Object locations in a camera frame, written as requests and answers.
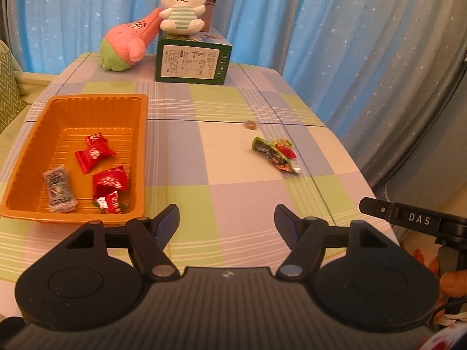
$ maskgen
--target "sofa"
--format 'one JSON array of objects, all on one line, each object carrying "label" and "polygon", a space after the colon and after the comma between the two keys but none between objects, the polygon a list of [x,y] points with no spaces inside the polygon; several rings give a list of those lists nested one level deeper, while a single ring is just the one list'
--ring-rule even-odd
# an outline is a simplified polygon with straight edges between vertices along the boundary
[{"label": "sofa", "polygon": [[24,72],[6,44],[0,41],[0,169],[29,107],[55,77]]}]

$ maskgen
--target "small brown candy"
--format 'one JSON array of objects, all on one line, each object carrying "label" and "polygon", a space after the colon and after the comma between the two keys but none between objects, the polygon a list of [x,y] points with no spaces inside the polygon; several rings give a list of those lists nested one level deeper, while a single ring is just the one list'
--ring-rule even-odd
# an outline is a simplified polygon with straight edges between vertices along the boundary
[{"label": "small brown candy", "polygon": [[247,121],[247,122],[245,122],[245,126],[249,130],[256,130],[256,122],[255,121]]}]

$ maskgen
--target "checkered tablecloth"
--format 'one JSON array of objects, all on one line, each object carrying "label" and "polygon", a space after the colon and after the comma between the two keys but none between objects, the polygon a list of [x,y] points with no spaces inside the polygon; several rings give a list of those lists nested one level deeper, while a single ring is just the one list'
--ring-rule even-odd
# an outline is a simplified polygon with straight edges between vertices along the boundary
[{"label": "checkered tablecloth", "polygon": [[[149,96],[147,215],[170,203],[179,206],[180,228],[165,251],[180,269],[275,270],[289,253],[274,227],[277,204],[332,225],[364,219],[395,241],[385,221],[359,213],[360,199],[374,197],[368,184],[339,140],[276,71],[231,63],[223,86],[155,83],[153,55],[121,73],[104,71],[98,60],[98,53],[81,55],[32,105],[0,172],[0,194],[50,97],[143,93]],[[245,129],[246,120],[258,129]],[[277,170],[251,149],[254,137],[291,139],[301,174]],[[0,218],[0,314],[15,314],[13,283],[22,271],[76,228]],[[342,251],[328,251],[327,261]],[[125,251],[110,254],[128,261]]]}]

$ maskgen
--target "orange plastic tray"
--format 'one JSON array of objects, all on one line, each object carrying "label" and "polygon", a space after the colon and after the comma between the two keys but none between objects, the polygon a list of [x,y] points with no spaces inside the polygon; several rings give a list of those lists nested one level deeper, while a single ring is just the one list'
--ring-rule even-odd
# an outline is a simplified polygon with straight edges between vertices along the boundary
[{"label": "orange plastic tray", "polygon": [[[148,97],[144,94],[79,94],[57,96],[47,102],[18,157],[0,206],[4,217],[49,223],[125,223],[143,216],[144,157]],[[102,132],[117,155],[104,158],[83,175],[75,152],[86,148],[85,137]],[[43,172],[65,164],[78,200],[68,213],[51,213]],[[101,214],[93,205],[93,174],[123,165],[128,190],[120,192],[127,209]]]}]

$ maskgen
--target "green cushion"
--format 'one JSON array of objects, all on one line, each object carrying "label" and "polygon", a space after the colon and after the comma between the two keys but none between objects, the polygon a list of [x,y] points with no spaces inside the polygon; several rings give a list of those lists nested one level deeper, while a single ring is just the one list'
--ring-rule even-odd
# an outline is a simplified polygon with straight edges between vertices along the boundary
[{"label": "green cushion", "polygon": [[10,125],[26,103],[16,84],[10,51],[0,52],[0,133]]}]

